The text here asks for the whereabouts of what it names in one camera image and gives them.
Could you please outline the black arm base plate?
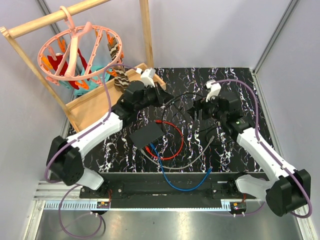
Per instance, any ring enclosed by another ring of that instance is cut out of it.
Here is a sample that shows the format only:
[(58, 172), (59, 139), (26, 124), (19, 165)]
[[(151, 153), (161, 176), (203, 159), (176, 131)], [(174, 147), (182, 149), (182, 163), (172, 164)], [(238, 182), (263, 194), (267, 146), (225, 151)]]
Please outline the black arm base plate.
[(113, 209), (228, 209), (231, 202), (242, 202), (243, 196), (229, 195), (222, 184), (206, 182), (193, 191), (179, 191), (164, 181), (109, 181), (100, 189), (84, 187), (81, 199), (99, 201), (111, 197)]

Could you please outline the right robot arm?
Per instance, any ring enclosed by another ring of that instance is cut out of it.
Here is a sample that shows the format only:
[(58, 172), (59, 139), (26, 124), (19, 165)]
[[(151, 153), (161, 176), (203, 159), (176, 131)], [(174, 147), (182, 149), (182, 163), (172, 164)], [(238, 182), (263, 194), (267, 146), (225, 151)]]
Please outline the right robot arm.
[(305, 170), (297, 170), (286, 162), (261, 136), (257, 124), (246, 117), (241, 101), (233, 92), (221, 92), (209, 99), (194, 101), (187, 111), (194, 119), (210, 118), (219, 122), (222, 130), (239, 146), (245, 149), (258, 163), (267, 180), (255, 178), (248, 173), (239, 173), (227, 185), (228, 195), (239, 198), (248, 194), (267, 203), (270, 210), (282, 217), (308, 206), (308, 218), (312, 213), (311, 176)]

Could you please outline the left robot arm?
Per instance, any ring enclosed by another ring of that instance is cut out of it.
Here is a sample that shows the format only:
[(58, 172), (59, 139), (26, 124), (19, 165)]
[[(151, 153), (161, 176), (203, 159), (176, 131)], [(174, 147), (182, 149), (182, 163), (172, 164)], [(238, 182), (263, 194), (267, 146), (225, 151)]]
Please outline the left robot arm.
[(85, 156), (107, 137), (136, 120), (140, 110), (149, 106), (162, 107), (173, 98), (159, 83), (146, 86), (140, 80), (132, 81), (99, 120), (68, 138), (59, 135), (52, 140), (44, 177), (47, 179), (49, 173), (53, 173), (66, 186), (87, 187), (95, 197), (103, 198), (108, 193), (106, 180), (83, 165)]

